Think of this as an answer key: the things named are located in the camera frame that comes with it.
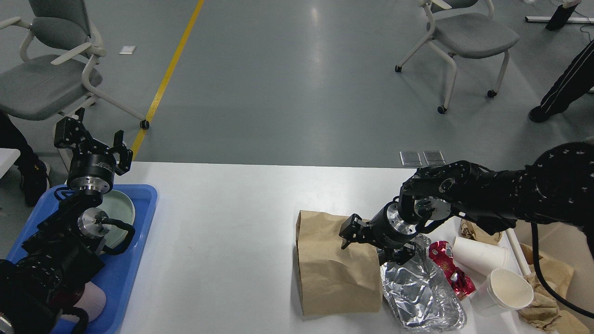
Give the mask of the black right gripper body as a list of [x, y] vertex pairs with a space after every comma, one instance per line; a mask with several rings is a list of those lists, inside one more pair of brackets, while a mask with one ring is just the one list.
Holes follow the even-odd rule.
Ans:
[[417, 234], [420, 222], [414, 212], [403, 209], [399, 201], [392, 201], [369, 221], [370, 243], [378, 249], [401, 250]]

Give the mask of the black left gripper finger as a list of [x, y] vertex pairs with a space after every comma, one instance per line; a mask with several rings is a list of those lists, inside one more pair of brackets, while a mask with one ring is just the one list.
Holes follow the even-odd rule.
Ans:
[[65, 116], [55, 124], [54, 146], [70, 149], [75, 154], [93, 153], [93, 137], [83, 125], [85, 108], [76, 110], [74, 116]]
[[130, 171], [133, 152], [132, 150], [127, 148], [124, 142], [123, 130], [119, 130], [116, 133], [114, 133], [113, 145], [111, 148], [108, 149], [108, 154], [110, 154], [112, 158], [114, 158], [115, 155], [118, 156], [119, 160], [117, 161], [117, 164], [114, 167], [115, 173], [117, 175], [123, 175]]

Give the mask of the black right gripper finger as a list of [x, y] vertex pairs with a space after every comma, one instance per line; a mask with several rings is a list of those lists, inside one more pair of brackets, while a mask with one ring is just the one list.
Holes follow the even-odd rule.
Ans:
[[353, 213], [340, 226], [339, 236], [343, 239], [340, 249], [345, 250], [351, 243], [376, 245], [371, 227]]
[[378, 264], [380, 266], [386, 263], [396, 263], [404, 265], [416, 254], [416, 243], [405, 243], [399, 249], [377, 248]]

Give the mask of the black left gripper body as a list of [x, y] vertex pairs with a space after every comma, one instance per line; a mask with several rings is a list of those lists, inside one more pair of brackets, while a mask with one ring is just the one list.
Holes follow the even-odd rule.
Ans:
[[90, 189], [106, 194], [113, 189], [115, 165], [112, 154], [74, 154], [66, 186], [70, 190]]

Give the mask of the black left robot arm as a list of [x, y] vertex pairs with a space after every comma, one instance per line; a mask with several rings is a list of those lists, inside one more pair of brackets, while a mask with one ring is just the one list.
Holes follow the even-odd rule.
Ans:
[[104, 267], [100, 254], [119, 255], [129, 247], [135, 228], [110, 218], [99, 207], [113, 188], [115, 175], [131, 168], [132, 150], [117, 131], [110, 147], [94, 139], [83, 125], [84, 109], [76, 118], [57, 123], [54, 145], [73, 152], [68, 179], [54, 195], [58, 209], [38, 224], [22, 243], [27, 256], [1, 261], [0, 310], [3, 334], [48, 334], [61, 315], [78, 321], [73, 334], [82, 334], [90, 315], [76, 306], [85, 284]]

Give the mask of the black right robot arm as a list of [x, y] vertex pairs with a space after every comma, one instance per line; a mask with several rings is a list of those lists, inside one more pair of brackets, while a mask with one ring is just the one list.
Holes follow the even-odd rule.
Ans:
[[514, 228], [518, 220], [529, 222], [534, 254], [537, 225], [562, 222], [583, 232], [592, 251], [593, 173], [593, 145], [584, 141], [556, 146], [517, 171], [492, 171], [470, 161], [418, 168], [370, 221], [352, 214], [343, 222], [341, 248], [371, 244], [383, 252], [380, 264], [405, 264], [416, 235], [457, 216], [490, 235]]

